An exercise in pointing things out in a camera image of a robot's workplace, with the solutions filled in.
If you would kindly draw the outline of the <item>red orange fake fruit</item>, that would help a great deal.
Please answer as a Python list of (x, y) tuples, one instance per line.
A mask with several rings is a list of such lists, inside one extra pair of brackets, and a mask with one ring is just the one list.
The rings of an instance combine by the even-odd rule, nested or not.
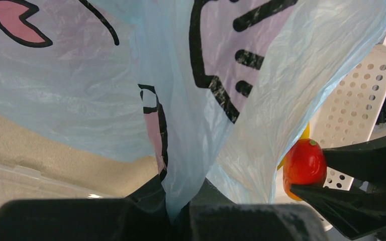
[(301, 201), (290, 191), (293, 184), (317, 187), (324, 185), (327, 177), (327, 162), (318, 142), (310, 138), (309, 124), (277, 166), (277, 170), (280, 169), (283, 190), (292, 200)]

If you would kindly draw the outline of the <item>light blue plastic bag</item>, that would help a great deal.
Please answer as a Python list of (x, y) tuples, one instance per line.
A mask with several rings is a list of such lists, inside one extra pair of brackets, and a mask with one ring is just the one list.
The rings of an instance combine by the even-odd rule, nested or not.
[(0, 114), (124, 162), (171, 218), (208, 178), (271, 203), (276, 166), (386, 33), (386, 1), (0, 1)]

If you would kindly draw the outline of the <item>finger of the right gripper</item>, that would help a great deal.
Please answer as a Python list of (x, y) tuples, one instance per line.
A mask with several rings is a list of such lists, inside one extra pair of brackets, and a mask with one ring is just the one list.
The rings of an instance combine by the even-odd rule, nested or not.
[(327, 166), (362, 181), (386, 176), (386, 136), (349, 146), (323, 149)]
[(350, 192), (306, 185), (292, 185), (291, 192), (320, 213), (350, 240), (373, 235), (386, 240), (386, 191)]

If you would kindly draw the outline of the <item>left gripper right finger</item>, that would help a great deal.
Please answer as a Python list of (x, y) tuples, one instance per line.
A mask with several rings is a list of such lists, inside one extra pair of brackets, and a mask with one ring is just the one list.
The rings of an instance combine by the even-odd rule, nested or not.
[(328, 240), (301, 204), (235, 204), (209, 180), (183, 208), (185, 240)]

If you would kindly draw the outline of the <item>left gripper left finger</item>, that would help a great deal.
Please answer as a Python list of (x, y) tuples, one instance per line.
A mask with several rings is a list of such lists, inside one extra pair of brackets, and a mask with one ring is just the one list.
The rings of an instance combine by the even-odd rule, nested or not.
[(0, 207), (0, 240), (179, 240), (158, 176), (124, 198), (20, 199)]

